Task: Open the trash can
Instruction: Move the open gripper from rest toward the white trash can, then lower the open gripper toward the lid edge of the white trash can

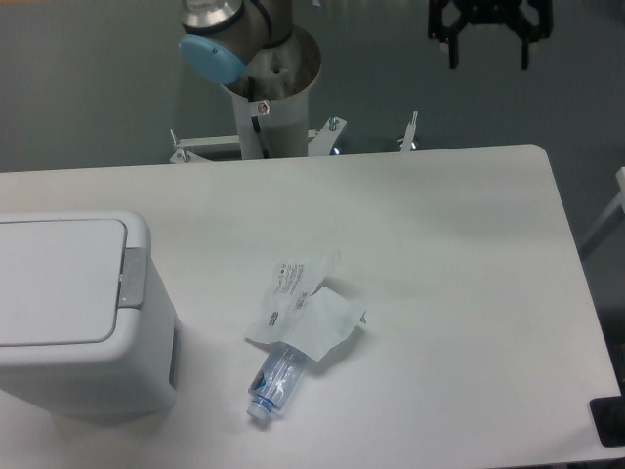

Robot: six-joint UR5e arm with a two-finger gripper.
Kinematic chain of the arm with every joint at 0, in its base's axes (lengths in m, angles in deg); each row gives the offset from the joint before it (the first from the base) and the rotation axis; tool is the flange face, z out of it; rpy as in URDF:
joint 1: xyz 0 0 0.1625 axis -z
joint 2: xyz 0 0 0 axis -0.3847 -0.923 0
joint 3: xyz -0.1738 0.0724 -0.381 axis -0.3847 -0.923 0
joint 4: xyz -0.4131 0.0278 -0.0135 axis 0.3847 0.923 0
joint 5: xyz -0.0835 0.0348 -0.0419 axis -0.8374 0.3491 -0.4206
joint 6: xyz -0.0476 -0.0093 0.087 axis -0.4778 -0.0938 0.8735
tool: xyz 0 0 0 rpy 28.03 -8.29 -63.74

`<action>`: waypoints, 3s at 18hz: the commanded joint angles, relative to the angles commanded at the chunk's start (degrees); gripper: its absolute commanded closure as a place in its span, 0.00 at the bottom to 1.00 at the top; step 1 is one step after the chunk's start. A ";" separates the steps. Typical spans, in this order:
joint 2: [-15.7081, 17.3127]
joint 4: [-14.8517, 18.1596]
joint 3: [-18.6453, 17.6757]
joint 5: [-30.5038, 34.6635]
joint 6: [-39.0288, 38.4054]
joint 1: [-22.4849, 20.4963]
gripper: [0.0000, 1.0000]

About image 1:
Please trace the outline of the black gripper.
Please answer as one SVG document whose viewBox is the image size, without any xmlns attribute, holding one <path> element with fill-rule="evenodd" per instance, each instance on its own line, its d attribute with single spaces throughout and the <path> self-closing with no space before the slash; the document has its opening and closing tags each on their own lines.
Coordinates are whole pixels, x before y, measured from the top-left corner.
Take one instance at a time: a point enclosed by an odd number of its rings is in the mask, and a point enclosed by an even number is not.
<svg viewBox="0 0 625 469">
<path fill-rule="evenodd" d="M 458 12 L 451 24 L 443 13 L 452 5 Z M 506 25 L 521 40 L 521 70 L 528 70 L 540 39 L 553 31 L 552 1 L 430 1 L 428 37 L 439 40 L 450 69 L 459 64 L 457 36 L 467 25 Z"/>
</svg>

